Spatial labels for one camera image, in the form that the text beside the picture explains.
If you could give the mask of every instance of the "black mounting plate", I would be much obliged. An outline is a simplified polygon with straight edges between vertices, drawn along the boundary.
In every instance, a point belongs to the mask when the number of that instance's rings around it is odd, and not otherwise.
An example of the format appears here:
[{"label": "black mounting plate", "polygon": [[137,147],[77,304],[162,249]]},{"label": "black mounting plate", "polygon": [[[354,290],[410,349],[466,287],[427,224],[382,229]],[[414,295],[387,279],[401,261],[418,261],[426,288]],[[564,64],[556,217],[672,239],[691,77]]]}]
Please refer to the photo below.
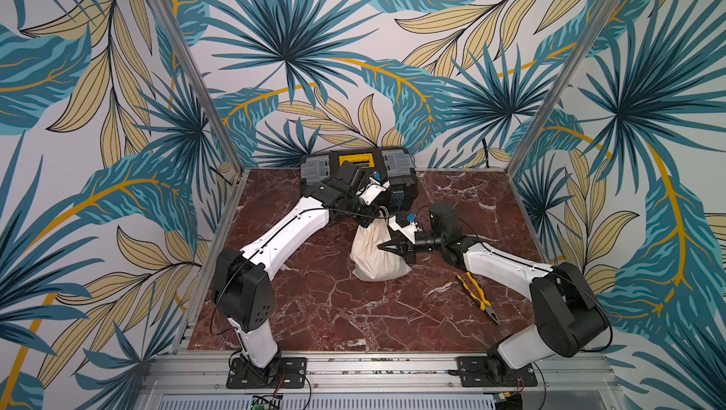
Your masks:
[{"label": "black mounting plate", "polygon": [[[279,361],[279,374],[284,377],[281,388],[300,389],[305,386],[303,378],[307,372],[307,358],[281,358]],[[279,379],[260,378],[248,368],[248,362],[244,358],[236,358],[231,362],[230,374],[227,376],[226,387],[231,390],[255,390],[260,388],[276,388]]]},{"label": "black mounting plate", "polygon": [[504,377],[501,382],[493,382],[489,379],[489,371],[486,366],[485,356],[458,356],[456,358],[457,370],[461,379],[461,386],[464,388],[474,387],[512,387],[517,388],[517,377],[522,378],[524,386],[537,386],[537,377],[531,364],[513,371]]}]

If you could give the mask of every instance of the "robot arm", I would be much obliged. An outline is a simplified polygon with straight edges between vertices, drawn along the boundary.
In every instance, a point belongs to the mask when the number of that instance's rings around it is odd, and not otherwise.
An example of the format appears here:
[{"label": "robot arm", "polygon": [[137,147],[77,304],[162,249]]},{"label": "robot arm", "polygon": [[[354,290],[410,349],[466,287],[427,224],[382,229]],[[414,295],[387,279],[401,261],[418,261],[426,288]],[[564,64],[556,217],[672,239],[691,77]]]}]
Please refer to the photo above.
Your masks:
[{"label": "robot arm", "polygon": [[[379,210],[373,200],[386,187],[387,182],[344,162],[334,177],[307,188],[298,204],[262,237],[239,252],[226,250],[219,256],[213,299],[239,335],[242,355],[262,385],[277,379],[280,362],[268,321],[275,309],[271,280],[331,217],[344,214],[368,226]],[[573,356],[608,328],[607,318],[576,267],[535,263],[463,235],[456,211],[448,204],[433,204],[429,212],[430,232],[423,232],[412,215],[390,217],[391,240],[378,248],[410,263],[415,262],[416,252],[439,251],[449,264],[494,279],[532,301],[535,324],[487,352],[486,374],[495,383],[516,380],[517,370],[532,361],[553,354]]]}]

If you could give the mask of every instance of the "metal base platform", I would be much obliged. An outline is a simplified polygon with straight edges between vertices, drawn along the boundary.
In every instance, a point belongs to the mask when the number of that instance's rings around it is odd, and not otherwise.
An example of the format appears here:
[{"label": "metal base platform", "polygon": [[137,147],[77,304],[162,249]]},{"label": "metal base platform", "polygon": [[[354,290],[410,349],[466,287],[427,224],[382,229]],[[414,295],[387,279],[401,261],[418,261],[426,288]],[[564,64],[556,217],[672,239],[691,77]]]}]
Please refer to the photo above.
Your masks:
[{"label": "metal base platform", "polygon": [[[199,396],[199,399],[224,397],[239,399],[245,396],[271,394],[268,390],[229,390],[225,383],[229,372],[227,363],[231,351],[186,351],[178,355],[159,356],[152,363],[150,373],[141,388],[136,410],[159,410],[165,399],[174,396]],[[482,396],[485,393],[513,391],[515,387],[464,388],[458,377],[449,375],[456,369],[456,358],[461,353],[335,353],[335,352],[283,352],[284,356],[303,356],[308,359],[307,378],[312,385],[312,402],[322,396],[354,393],[375,393],[381,398],[404,393],[411,398],[423,395]],[[580,353],[574,358],[551,358],[537,361],[544,380],[537,373],[538,385],[523,392],[527,402],[537,408],[545,387],[548,398],[544,409],[591,408],[592,410],[627,410],[628,406],[615,374],[604,355]],[[309,389],[285,390],[288,399],[295,397],[307,401]],[[567,395],[560,400],[557,395]],[[576,402],[573,396],[587,396],[587,406],[561,406]]]}]

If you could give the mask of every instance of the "yellow pliers handle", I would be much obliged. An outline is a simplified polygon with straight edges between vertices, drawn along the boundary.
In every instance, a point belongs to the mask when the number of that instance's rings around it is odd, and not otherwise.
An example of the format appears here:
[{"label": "yellow pliers handle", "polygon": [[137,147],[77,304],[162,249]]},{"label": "yellow pliers handle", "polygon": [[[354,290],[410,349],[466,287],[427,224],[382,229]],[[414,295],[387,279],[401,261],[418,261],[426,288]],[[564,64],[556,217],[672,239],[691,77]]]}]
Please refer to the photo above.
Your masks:
[{"label": "yellow pliers handle", "polygon": [[457,278],[457,279],[458,279],[459,281],[461,281],[461,283],[462,283],[462,284],[464,285],[464,288],[466,289],[466,291],[467,291],[467,292],[469,292],[469,295],[470,295],[470,296],[471,296],[471,297],[472,297],[472,298],[473,298],[474,300],[476,300],[476,301],[478,301],[478,302],[479,302],[479,308],[480,308],[480,309],[481,309],[482,311],[485,311],[485,310],[486,310],[486,306],[491,306],[492,304],[491,304],[491,303],[489,302],[489,300],[487,300],[487,299],[486,299],[486,298],[484,297],[484,290],[482,290],[482,289],[481,289],[481,288],[479,287],[479,284],[477,283],[477,281],[476,281],[476,280],[474,280],[474,278],[472,278],[472,277],[471,277],[471,273],[469,273],[469,272],[467,271],[467,272],[466,272],[466,277],[467,277],[467,278],[469,278],[469,281],[471,282],[472,286],[474,286],[474,288],[476,289],[476,291],[477,291],[478,295],[477,295],[477,294],[475,294],[475,293],[474,293],[474,292],[473,292],[473,291],[471,290],[471,288],[469,288],[469,286],[468,286],[468,285],[466,284],[466,281],[464,281],[464,278],[461,278],[461,276],[460,276],[460,275],[456,275],[456,278]]},{"label": "yellow pliers handle", "polygon": [[476,279],[472,278],[471,273],[469,273],[468,271],[466,272],[466,277],[469,278],[469,281],[471,282],[472,286],[474,286],[474,288],[476,289],[478,295],[475,294],[474,292],[472,292],[471,288],[469,288],[469,286],[466,284],[466,281],[464,281],[464,278],[461,278],[460,275],[456,275],[456,278],[459,281],[461,281],[461,283],[464,285],[464,288],[466,289],[466,291],[469,292],[469,295],[474,300],[479,302],[479,309],[486,312],[489,315],[489,317],[491,317],[492,320],[498,325],[500,323],[499,317],[496,316],[494,309],[492,309],[492,304],[489,302],[489,300],[487,300],[485,298],[484,290],[481,287],[479,287],[479,283],[476,281]]}]

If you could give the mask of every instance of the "vent grille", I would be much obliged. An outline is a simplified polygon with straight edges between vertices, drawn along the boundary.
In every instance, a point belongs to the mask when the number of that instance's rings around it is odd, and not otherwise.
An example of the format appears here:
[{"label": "vent grille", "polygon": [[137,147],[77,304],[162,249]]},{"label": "vent grille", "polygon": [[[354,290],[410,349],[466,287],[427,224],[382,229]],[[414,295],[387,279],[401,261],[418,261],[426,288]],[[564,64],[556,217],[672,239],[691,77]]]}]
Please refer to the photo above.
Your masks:
[{"label": "vent grille", "polygon": [[[158,410],[249,410],[251,396],[188,395],[164,396]],[[288,394],[279,404],[280,410],[302,410],[307,395]],[[310,400],[308,410],[494,410],[489,394],[371,394],[320,393]]]}]

